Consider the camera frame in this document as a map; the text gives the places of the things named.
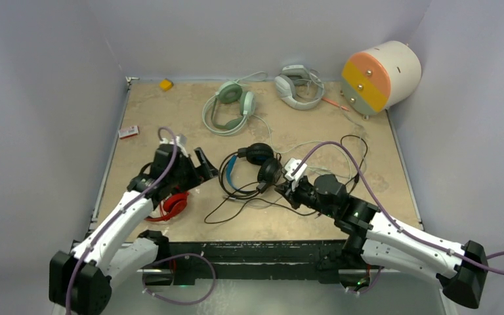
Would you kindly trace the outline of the black blue headphones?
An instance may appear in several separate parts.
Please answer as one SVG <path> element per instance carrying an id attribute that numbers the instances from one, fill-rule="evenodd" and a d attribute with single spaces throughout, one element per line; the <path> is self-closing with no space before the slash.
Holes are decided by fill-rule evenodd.
<path id="1" fill-rule="evenodd" d="M 281 178 L 281 154 L 257 142 L 226 156 L 220 165 L 220 188 L 234 200 L 250 200 L 275 186 Z"/>

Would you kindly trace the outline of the red headphones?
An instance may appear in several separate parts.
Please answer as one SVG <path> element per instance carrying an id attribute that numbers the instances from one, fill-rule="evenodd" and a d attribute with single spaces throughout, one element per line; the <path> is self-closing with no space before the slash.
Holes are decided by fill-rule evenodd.
<path id="1" fill-rule="evenodd" d="M 158 217 L 148 216 L 144 220 L 148 222 L 165 222 L 173 219 L 186 209 L 189 195 L 189 192 L 181 192 L 169 196 L 158 205 Z"/>

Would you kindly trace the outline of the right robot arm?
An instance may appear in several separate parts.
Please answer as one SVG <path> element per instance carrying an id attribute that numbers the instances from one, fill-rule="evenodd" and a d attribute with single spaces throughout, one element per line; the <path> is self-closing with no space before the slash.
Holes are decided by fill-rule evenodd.
<path id="1" fill-rule="evenodd" d="M 357 267 L 365 262 L 410 273 L 437 285 L 461 306 L 480 306 L 488 265 L 481 244 L 448 241 L 387 218 L 378 206 L 351 196 L 333 175 L 322 175 L 314 183 L 306 177 L 285 181 L 275 191 L 292 208 L 313 209 L 348 234 L 342 250 L 347 265 Z"/>

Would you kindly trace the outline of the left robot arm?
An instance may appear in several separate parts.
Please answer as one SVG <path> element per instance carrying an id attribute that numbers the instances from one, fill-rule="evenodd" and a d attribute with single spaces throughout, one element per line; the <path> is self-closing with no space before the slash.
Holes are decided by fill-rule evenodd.
<path id="1" fill-rule="evenodd" d="M 169 239 L 146 230 L 123 247 L 131 232 L 161 201 L 177 192 L 187 192 L 218 176 L 201 148 L 195 166 L 181 144 L 161 144 L 154 160 L 133 178 L 110 215 L 69 253 L 58 251 L 49 266 L 49 299 L 67 314 L 101 314 L 112 291 L 130 274 L 150 265 L 171 267 L 171 261 L 190 257 L 172 255 Z"/>

